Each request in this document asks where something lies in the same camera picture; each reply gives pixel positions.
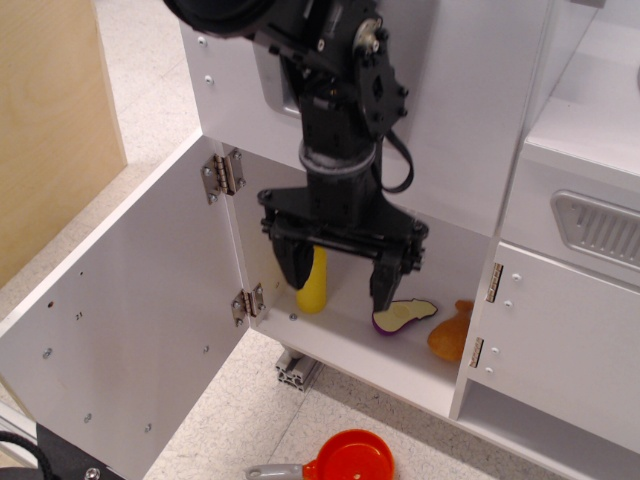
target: white drawer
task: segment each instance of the white drawer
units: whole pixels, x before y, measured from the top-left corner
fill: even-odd
[[[501,238],[640,285],[637,184],[634,175],[527,144]]]

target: white panel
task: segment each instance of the white panel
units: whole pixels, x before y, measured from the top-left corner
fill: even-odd
[[[640,3],[607,2],[527,142],[640,176],[639,49]]]
[[[541,68],[536,78],[532,104],[527,113],[525,131],[529,130],[540,115],[597,11],[595,7],[580,5],[570,0],[553,2],[544,52],[540,59]]]
[[[0,375],[30,414],[130,479],[246,329],[225,200],[200,177],[213,145],[187,147],[0,323]]]
[[[640,293],[506,244],[496,262],[469,378],[640,452]]]
[[[540,158],[539,153],[541,150],[525,150],[520,157],[502,226],[502,238],[545,255],[640,285],[640,273],[637,271],[567,247],[562,241],[551,208],[551,200],[556,192],[569,191],[640,211],[638,190],[617,188],[609,184],[609,169],[600,165],[590,165],[593,175],[587,168],[581,174],[563,170],[561,167],[566,163],[567,157],[555,152],[549,152],[549,164],[530,160],[532,157]]]
[[[524,121],[548,1],[393,1],[381,10],[392,63],[412,94],[398,132],[416,160],[414,186],[396,201],[492,235]],[[198,43],[183,26],[196,102],[206,135],[295,168],[299,121],[266,104],[251,44]],[[213,85],[205,82],[210,75]],[[404,161],[387,149],[385,182]]]

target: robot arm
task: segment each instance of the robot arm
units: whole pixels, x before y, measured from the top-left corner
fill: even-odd
[[[425,224],[383,190],[406,189],[409,152],[393,134],[407,90],[389,63],[388,33],[373,0],[164,0],[196,30],[243,36],[279,55],[298,103],[306,188],[264,190],[263,231],[287,282],[302,288],[313,245],[370,258],[374,311],[389,308],[403,274],[419,270]],[[394,189],[381,181],[382,141],[410,163]]]

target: black cord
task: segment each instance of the black cord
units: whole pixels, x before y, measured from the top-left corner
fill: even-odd
[[[53,476],[53,470],[51,470],[49,459],[44,454],[42,449],[36,444],[30,442],[26,438],[21,437],[20,435],[4,431],[0,431],[0,442],[13,443],[14,445],[18,445],[19,447],[24,448],[26,451],[36,457],[36,460],[38,460],[38,465],[40,466],[40,470],[42,470],[44,480],[55,480],[55,477]]]
[[[413,158],[411,158],[411,152],[409,152],[409,149],[406,147],[404,143],[402,143],[402,140],[398,138],[398,136],[393,132],[393,130],[389,130],[389,132],[387,133],[387,140],[389,140],[389,143],[393,145],[395,149],[398,150],[398,152],[400,152],[400,155],[402,155],[402,157],[409,164],[409,174],[407,175],[407,178],[405,178],[404,182],[402,182],[397,187],[391,187],[391,188],[385,187],[384,185],[382,185],[382,179],[380,180],[380,186],[387,193],[404,192],[407,188],[409,188],[409,186],[413,182],[413,177],[414,177]]]

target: floor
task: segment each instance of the floor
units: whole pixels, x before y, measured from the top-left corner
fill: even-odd
[[[178,23],[161,0],[95,5],[129,166],[0,290],[0,318],[199,125]],[[396,480],[559,478],[332,368],[306,393],[284,386],[281,353],[249,330],[145,480],[239,479],[255,464],[305,463],[349,428],[384,438]]]

